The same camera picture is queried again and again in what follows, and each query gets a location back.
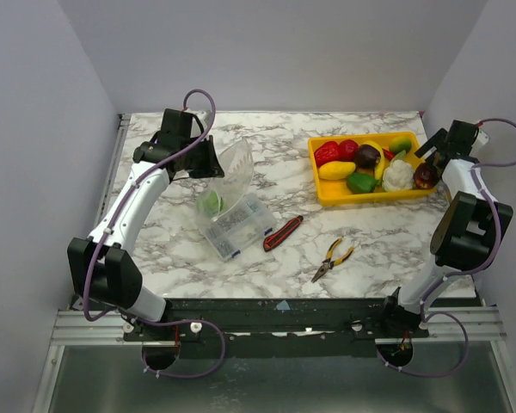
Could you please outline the dark red apple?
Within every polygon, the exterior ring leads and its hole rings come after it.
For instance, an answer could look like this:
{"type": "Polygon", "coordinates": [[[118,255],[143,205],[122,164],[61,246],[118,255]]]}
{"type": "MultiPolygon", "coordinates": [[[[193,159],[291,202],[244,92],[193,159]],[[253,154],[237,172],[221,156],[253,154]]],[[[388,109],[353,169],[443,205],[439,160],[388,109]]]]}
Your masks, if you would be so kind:
{"type": "Polygon", "coordinates": [[[434,188],[439,182],[438,171],[428,163],[421,163],[414,172],[414,183],[418,189],[434,188]]]}

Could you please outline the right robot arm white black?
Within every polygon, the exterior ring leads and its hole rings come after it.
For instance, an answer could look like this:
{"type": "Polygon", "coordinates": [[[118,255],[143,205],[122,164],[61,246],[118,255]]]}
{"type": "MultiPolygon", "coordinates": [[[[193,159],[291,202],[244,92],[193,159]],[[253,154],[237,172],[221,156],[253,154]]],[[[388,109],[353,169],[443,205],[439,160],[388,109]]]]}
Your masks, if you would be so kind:
{"type": "Polygon", "coordinates": [[[433,233],[422,271],[384,300],[378,326],[387,336],[417,330],[426,309],[454,279],[489,267],[501,245],[513,209],[489,192],[481,165],[471,155],[479,132],[478,124],[455,120],[415,152],[426,159],[415,170],[415,186],[426,189],[443,182],[451,201],[433,233]]]}

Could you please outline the green watermelon ball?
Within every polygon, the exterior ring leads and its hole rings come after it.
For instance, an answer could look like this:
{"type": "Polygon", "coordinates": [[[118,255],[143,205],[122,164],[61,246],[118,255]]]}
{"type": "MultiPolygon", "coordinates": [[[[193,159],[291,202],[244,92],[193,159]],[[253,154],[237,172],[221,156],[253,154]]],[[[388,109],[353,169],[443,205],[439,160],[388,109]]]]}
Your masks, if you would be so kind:
{"type": "Polygon", "coordinates": [[[200,202],[200,210],[207,217],[219,215],[224,207],[224,199],[216,191],[209,191],[200,202]]]}

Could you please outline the white cauliflower toy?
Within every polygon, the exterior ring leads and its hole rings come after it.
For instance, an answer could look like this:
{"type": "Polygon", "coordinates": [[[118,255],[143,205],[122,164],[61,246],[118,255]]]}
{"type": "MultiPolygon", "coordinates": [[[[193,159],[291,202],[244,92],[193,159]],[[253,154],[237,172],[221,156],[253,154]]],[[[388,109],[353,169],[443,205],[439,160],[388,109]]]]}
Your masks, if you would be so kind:
{"type": "Polygon", "coordinates": [[[386,192],[410,190],[414,186],[414,170],[402,159],[393,160],[384,171],[382,187],[386,192]]]}

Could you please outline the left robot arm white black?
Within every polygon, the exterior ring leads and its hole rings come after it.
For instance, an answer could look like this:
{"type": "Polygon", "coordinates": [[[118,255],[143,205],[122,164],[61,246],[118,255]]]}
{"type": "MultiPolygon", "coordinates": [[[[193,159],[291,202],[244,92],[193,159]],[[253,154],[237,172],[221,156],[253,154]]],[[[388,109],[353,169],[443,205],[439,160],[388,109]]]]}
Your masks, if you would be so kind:
{"type": "Polygon", "coordinates": [[[72,283],[90,322],[95,316],[89,303],[95,301],[144,319],[144,330],[156,340],[172,333],[166,299],[144,286],[131,254],[152,207],[178,173],[224,176],[210,128],[187,110],[165,110],[159,130],[135,149],[126,183],[99,225],[69,243],[72,283]]]}

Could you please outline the dark purple mangosteen toy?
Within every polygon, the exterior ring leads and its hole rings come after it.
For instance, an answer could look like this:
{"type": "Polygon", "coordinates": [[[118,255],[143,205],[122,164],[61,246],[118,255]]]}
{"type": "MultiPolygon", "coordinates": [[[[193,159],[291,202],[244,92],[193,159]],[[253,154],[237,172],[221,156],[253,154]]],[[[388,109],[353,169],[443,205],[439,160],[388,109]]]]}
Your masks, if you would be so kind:
{"type": "Polygon", "coordinates": [[[381,152],[371,145],[360,145],[353,162],[358,168],[373,170],[379,163],[381,152]]]}

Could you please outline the clear zip top bag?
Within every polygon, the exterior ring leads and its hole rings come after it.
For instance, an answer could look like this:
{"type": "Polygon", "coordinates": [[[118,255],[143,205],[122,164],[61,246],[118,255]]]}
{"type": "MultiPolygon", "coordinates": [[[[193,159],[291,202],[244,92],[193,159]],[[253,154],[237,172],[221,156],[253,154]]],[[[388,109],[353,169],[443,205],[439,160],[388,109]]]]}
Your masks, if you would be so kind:
{"type": "Polygon", "coordinates": [[[196,200],[197,214],[212,220],[227,213],[247,193],[254,174],[254,160],[247,139],[239,139],[224,149],[218,161],[224,170],[224,177],[212,178],[196,200]],[[221,213],[212,218],[200,210],[200,202],[209,191],[216,191],[224,199],[221,213]]]}

